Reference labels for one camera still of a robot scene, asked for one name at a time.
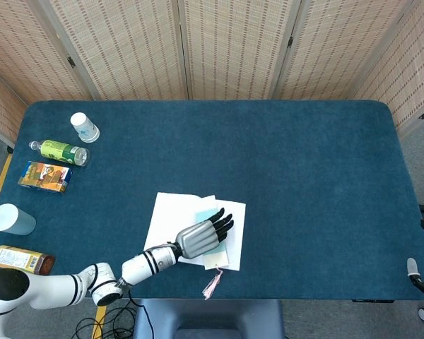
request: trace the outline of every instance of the plastic bottle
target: plastic bottle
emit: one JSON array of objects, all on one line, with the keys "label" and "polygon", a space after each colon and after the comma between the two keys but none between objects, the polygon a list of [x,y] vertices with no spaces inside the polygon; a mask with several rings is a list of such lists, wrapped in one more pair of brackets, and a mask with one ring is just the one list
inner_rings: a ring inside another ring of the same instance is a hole
[{"label": "plastic bottle", "polygon": [[1,268],[15,268],[32,274],[49,275],[54,263],[54,256],[17,247],[0,246]]},{"label": "plastic bottle", "polygon": [[90,151],[86,148],[72,146],[68,143],[60,143],[59,141],[32,141],[28,145],[32,150],[36,150],[43,157],[78,166],[86,166],[91,158]]}]

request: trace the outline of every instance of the brown bottle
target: brown bottle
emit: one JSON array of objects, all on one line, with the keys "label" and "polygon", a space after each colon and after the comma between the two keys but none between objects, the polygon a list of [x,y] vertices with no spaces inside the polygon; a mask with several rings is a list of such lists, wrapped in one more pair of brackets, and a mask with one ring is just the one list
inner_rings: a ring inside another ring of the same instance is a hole
[{"label": "brown bottle", "polygon": [[54,256],[17,247],[0,246],[0,268],[15,268],[32,274],[49,275],[54,263]]}]

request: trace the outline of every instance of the paper cup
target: paper cup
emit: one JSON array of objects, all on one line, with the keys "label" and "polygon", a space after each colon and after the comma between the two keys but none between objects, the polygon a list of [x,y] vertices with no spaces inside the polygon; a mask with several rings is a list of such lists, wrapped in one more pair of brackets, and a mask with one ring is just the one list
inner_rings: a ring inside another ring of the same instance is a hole
[{"label": "paper cup", "polygon": [[33,232],[36,220],[12,203],[0,205],[0,232],[27,235]]},{"label": "paper cup", "polygon": [[92,143],[99,138],[100,131],[98,127],[89,120],[85,113],[77,112],[72,114],[71,124],[83,142]]}]

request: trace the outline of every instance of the woven folding screen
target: woven folding screen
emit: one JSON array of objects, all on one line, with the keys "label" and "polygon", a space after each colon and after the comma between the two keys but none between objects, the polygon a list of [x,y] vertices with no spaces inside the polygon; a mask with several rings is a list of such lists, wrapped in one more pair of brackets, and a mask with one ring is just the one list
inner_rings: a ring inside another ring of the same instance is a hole
[{"label": "woven folding screen", "polygon": [[0,0],[0,76],[28,104],[85,99],[23,0]]},{"label": "woven folding screen", "polygon": [[51,4],[102,99],[186,98],[171,1]]},{"label": "woven folding screen", "polygon": [[292,2],[184,0],[192,97],[267,98]]},{"label": "woven folding screen", "polygon": [[424,0],[369,71],[355,99],[388,104],[396,127],[424,106]]},{"label": "woven folding screen", "polygon": [[406,1],[311,0],[281,98],[344,98]]},{"label": "woven folding screen", "polygon": [[26,105],[0,79],[0,134],[15,143]]}]

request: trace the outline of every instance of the green label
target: green label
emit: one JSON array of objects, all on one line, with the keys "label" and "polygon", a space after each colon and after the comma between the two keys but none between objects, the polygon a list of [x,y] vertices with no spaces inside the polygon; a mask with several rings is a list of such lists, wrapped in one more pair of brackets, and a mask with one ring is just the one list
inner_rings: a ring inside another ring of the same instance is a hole
[{"label": "green label", "polygon": [[75,155],[78,147],[60,143],[58,141],[46,140],[41,145],[41,155],[58,161],[75,163]]}]

